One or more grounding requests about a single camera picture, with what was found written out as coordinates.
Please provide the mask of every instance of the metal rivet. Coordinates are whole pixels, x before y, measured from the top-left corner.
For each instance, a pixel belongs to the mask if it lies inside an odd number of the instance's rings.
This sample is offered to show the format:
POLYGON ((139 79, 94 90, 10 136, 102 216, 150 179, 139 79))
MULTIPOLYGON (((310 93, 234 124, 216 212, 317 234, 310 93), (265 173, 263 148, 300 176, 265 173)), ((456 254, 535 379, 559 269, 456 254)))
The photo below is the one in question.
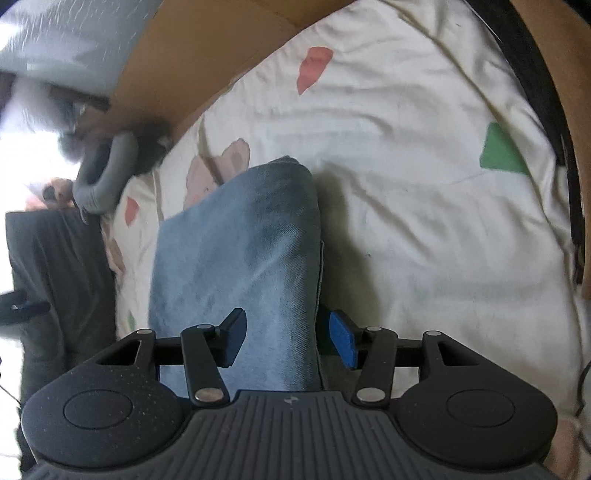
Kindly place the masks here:
POLYGON ((204 403, 213 403, 223 400, 223 391, 213 387, 200 388, 195 392, 195 399, 204 403))
POLYGON ((386 398, 386 393, 383 390, 375 387, 362 388, 357 392, 357 398, 364 403, 375 403, 386 398))

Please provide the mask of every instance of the gray fabric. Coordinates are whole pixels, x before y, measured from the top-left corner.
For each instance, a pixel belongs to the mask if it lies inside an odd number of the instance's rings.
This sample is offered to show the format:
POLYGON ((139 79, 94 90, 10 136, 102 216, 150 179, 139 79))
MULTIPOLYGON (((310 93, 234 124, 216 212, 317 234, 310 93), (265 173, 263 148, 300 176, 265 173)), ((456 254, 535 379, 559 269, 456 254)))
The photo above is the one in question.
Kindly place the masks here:
MULTIPOLYGON (((98 217, 84 225, 76 209, 9 212, 6 239, 15 288, 25 290, 30 301, 51 304, 47 314, 19 327, 24 404, 114 343, 115 285, 98 217)), ((35 460, 20 428, 17 438, 24 472, 35 460)))
POLYGON ((117 135, 113 139, 106 167, 101 152, 102 149, 98 148, 85 156, 74 182, 74 200, 83 214, 101 215, 115 210, 121 192, 134 173, 138 141, 131 132, 117 135))
MULTIPOLYGON (((237 390, 320 389, 316 319, 320 212, 310 172, 292 158, 251 168, 160 228, 150 326, 178 336, 246 311, 246 340, 229 369, 237 390)), ((181 367, 161 381, 187 396, 181 367)))

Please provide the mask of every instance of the bed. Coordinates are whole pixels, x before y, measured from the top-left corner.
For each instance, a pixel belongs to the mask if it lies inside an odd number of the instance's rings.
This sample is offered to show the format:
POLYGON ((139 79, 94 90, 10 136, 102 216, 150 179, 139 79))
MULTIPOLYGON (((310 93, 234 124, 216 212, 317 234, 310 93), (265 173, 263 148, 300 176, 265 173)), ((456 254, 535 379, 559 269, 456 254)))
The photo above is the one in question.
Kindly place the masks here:
MULTIPOLYGON (((160 223, 284 155, 312 172, 319 195, 323 304, 406 338, 442 330, 575 411, 587 334, 566 170, 460 0, 358 0, 335 12, 133 178, 103 219, 118 336, 148 325, 160 223)), ((399 369, 393 393, 413 376, 399 369)))

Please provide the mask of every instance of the black strap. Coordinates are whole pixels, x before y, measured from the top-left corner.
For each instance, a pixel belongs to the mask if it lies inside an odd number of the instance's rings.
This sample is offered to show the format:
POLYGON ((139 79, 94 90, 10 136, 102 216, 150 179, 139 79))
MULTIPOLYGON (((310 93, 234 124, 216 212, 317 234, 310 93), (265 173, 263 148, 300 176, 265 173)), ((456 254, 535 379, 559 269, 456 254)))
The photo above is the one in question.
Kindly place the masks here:
POLYGON ((489 28, 538 115, 556 154, 566 165, 569 183, 570 233, 576 247, 575 282, 583 280, 585 222, 581 207, 579 171, 566 116, 542 54, 509 0, 465 0, 489 28))
POLYGON ((564 0, 583 20, 591 25, 591 0, 564 0))

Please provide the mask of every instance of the red leaf print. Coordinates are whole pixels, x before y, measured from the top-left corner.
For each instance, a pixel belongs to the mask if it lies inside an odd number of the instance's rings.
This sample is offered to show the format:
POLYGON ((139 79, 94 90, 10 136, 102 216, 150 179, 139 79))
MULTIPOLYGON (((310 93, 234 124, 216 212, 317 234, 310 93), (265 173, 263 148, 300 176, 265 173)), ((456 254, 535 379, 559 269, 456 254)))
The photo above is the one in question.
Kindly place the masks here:
POLYGON ((139 205, 134 199, 127 197, 127 207, 125 208, 125 224, 131 225, 139 212, 139 205))
POLYGON ((308 88, 318 82, 324 69, 332 59, 333 51, 326 47, 310 47, 308 55, 300 65, 300 75, 297 78, 297 93, 301 95, 308 88))

